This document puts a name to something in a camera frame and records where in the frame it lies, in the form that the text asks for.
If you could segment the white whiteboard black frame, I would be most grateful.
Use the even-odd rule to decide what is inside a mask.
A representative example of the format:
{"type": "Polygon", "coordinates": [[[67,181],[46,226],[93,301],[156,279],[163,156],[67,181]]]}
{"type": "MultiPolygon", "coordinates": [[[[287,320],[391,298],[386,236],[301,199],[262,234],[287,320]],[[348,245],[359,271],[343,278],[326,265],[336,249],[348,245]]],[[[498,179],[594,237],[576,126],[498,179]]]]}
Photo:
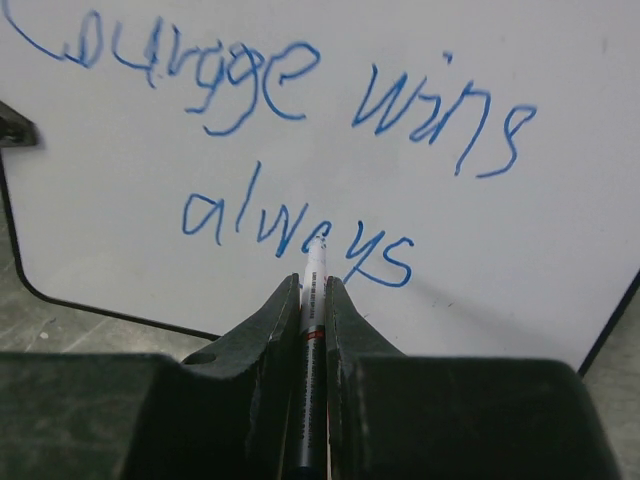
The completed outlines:
{"type": "Polygon", "coordinates": [[[398,348],[582,366],[639,270],[635,1],[5,1],[52,300],[222,334],[308,244],[398,348]]]}

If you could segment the white marker pen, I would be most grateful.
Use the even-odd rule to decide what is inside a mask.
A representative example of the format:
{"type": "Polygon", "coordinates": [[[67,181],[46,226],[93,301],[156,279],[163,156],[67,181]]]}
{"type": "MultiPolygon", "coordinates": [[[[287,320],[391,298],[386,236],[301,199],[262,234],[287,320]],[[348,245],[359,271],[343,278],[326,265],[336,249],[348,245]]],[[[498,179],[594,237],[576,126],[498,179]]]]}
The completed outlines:
{"type": "Polygon", "coordinates": [[[327,477],[326,242],[308,247],[300,303],[300,354],[287,430],[284,477],[327,477]]]}

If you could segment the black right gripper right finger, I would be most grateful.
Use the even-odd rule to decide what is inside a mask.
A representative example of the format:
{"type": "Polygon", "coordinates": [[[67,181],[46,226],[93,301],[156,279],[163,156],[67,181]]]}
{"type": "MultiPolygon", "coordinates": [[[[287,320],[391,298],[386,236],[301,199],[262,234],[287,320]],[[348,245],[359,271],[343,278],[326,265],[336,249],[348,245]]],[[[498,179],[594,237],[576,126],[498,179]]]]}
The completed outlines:
{"type": "Polygon", "coordinates": [[[548,359],[400,352],[326,287],[335,479],[618,479],[580,376],[548,359]]]}

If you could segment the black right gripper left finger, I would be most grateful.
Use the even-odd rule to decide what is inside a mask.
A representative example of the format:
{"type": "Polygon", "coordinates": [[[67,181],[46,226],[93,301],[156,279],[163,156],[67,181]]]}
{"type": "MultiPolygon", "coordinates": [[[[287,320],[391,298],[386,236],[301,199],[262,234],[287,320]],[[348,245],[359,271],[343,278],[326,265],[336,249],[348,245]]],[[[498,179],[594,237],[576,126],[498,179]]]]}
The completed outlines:
{"type": "Polygon", "coordinates": [[[160,354],[1,357],[5,479],[274,479],[283,450],[299,278],[224,336],[160,354]]]}

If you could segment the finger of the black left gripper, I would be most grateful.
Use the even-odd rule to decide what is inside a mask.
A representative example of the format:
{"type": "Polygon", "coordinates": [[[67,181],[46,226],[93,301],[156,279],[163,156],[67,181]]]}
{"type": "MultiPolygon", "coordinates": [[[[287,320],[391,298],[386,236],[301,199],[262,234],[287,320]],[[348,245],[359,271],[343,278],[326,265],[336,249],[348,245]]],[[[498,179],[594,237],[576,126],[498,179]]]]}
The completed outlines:
{"type": "Polygon", "coordinates": [[[0,145],[36,146],[39,138],[35,124],[4,102],[0,102],[0,145]]]}

